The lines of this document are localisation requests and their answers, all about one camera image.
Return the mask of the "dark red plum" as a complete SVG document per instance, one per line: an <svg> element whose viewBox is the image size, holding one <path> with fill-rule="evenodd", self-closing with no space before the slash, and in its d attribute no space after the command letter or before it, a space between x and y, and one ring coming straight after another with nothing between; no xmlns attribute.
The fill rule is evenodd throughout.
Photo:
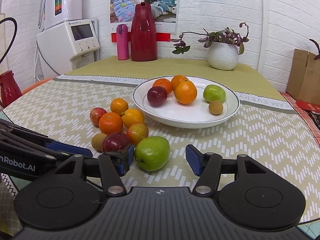
<svg viewBox="0 0 320 240"><path fill-rule="evenodd" d="M147 100L152 107L159 107L167 100L168 93L161 86L151 87L147 92Z"/></svg>
<svg viewBox="0 0 320 240"><path fill-rule="evenodd" d="M111 133L103 140L102 152L122 150L129 143L130 140L125 133Z"/></svg>

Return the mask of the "brown longan front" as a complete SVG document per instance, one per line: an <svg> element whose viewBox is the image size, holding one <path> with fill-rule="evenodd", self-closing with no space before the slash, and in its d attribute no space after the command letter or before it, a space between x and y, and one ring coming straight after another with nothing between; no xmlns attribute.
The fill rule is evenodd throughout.
<svg viewBox="0 0 320 240"><path fill-rule="evenodd" d="M93 147L96 151L101 152L101 151L102 151L102 146L103 146L103 141L104 141L104 139L105 139L106 137L107 137L107 135L104 134L104 133L96 134L96 135L92 138L92 141L91 141L92 147Z"/></svg>

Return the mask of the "brown longan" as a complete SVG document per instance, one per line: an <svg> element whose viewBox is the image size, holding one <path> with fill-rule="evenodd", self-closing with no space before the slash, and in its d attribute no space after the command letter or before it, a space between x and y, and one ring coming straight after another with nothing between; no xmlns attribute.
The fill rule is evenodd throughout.
<svg viewBox="0 0 320 240"><path fill-rule="evenodd" d="M104 139L105 139L106 137L107 137L107 135L104 134L104 133L96 134L96 135L92 138L92 141L91 141L92 147L93 147L96 151L101 152L101 151L102 151L102 146L103 146L103 141L104 141Z"/></svg>
<svg viewBox="0 0 320 240"><path fill-rule="evenodd" d="M224 110L223 104L219 100L212 101L209 104L208 109L209 109L210 113L213 115L220 115L220 114L222 114L222 112Z"/></svg>

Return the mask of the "red yellow plum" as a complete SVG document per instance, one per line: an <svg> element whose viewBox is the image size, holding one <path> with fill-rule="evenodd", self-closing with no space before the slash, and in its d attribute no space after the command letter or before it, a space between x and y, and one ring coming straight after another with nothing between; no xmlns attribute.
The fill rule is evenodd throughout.
<svg viewBox="0 0 320 240"><path fill-rule="evenodd" d="M130 142L137 146L143 139L149 136L149 129L143 123L134 123L126 130L126 135Z"/></svg>

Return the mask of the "green apple round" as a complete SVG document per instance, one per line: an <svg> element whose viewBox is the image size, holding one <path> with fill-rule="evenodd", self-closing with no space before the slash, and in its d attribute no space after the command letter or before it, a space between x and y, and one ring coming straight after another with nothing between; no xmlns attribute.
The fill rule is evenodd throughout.
<svg viewBox="0 0 320 240"><path fill-rule="evenodd" d="M161 169L169 160L170 144L164 137L147 137L135 148L137 165L149 172Z"/></svg>

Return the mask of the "mandarin orange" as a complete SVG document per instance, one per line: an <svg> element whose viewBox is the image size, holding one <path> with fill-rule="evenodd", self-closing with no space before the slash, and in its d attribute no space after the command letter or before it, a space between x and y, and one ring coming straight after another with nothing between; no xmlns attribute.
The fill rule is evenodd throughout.
<svg viewBox="0 0 320 240"><path fill-rule="evenodd" d="M106 113L99 120L99 129L106 135L120 133L123 130L122 118L117 113Z"/></svg>
<svg viewBox="0 0 320 240"><path fill-rule="evenodd" d="M166 79L166 78L161 78L161 79L157 79L153 85L153 87L163 87L166 91L167 94L171 94L173 86L170 80Z"/></svg>

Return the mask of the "yellow orange kumquat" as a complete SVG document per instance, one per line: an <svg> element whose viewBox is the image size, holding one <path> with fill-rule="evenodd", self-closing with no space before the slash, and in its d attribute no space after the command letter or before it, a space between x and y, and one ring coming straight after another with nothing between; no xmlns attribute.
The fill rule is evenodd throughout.
<svg viewBox="0 0 320 240"><path fill-rule="evenodd" d="M134 123L144 123L144 115L140 110L127 109L122 114L122 121L125 127L129 128Z"/></svg>

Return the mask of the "red apple back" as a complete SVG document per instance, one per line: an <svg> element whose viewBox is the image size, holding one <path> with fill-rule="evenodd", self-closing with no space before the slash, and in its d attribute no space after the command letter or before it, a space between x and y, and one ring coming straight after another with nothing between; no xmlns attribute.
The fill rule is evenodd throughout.
<svg viewBox="0 0 320 240"><path fill-rule="evenodd" d="M101 107L95 107L90 111L90 120L94 126L99 126L100 118L106 114L107 111Z"/></svg>

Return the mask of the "brown longan back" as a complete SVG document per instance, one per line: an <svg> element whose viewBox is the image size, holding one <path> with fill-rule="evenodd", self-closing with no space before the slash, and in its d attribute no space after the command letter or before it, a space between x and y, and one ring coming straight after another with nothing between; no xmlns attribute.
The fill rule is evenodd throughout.
<svg viewBox="0 0 320 240"><path fill-rule="evenodd" d="M213 115L220 115L220 114L222 114L222 112L224 110L223 104L219 100L212 101L209 104L208 109L209 109L210 113Z"/></svg>

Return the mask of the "small orange back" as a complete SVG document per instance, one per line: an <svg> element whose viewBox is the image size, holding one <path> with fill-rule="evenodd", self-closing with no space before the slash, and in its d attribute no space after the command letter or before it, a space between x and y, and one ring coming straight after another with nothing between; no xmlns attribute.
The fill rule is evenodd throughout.
<svg viewBox="0 0 320 240"><path fill-rule="evenodd" d="M110 110L113 113L122 116L125 111L129 109L129 104L121 98L114 99L110 104Z"/></svg>

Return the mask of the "green apple oblong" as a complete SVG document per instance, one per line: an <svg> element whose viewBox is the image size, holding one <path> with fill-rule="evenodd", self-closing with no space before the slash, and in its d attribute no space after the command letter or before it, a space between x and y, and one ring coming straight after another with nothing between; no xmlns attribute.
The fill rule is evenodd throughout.
<svg viewBox="0 0 320 240"><path fill-rule="evenodd" d="M208 103L212 101L223 102L226 98L226 93L223 88L217 85L207 85L203 91L203 98Z"/></svg>

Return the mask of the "large orange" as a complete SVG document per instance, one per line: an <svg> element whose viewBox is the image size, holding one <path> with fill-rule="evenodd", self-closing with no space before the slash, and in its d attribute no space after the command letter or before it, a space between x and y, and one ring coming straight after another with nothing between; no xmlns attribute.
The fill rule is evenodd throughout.
<svg viewBox="0 0 320 240"><path fill-rule="evenodd" d="M189 105L197 98L197 88L191 81L181 82L175 89L176 100L183 104Z"/></svg>

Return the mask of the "mandarin orange front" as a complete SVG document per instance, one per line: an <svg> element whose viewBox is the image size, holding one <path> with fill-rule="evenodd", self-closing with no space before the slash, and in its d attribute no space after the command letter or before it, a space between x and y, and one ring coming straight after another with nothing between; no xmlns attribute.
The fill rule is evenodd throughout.
<svg viewBox="0 0 320 240"><path fill-rule="evenodd" d="M167 94L171 94L173 86L170 80L166 79L166 78L161 78L161 79L157 79L153 85L153 87L163 87L166 91Z"/></svg>

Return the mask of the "dark red thermos jug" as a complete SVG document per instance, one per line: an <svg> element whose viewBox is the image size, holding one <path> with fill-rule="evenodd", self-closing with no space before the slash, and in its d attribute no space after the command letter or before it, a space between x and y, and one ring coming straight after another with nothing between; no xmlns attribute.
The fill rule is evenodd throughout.
<svg viewBox="0 0 320 240"><path fill-rule="evenodd" d="M131 59L136 62L157 60L155 20L148 3L135 7L131 25Z"/></svg>

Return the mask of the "pink thermos bottle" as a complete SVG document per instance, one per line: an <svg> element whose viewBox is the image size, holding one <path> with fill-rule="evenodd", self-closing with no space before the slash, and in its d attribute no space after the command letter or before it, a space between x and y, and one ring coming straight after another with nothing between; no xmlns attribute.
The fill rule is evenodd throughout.
<svg viewBox="0 0 320 240"><path fill-rule="evenodd" d="M119 24L116 28L117 38L117 57L118 60L129 59L129 38L128 27L125 24Z"/></svg>

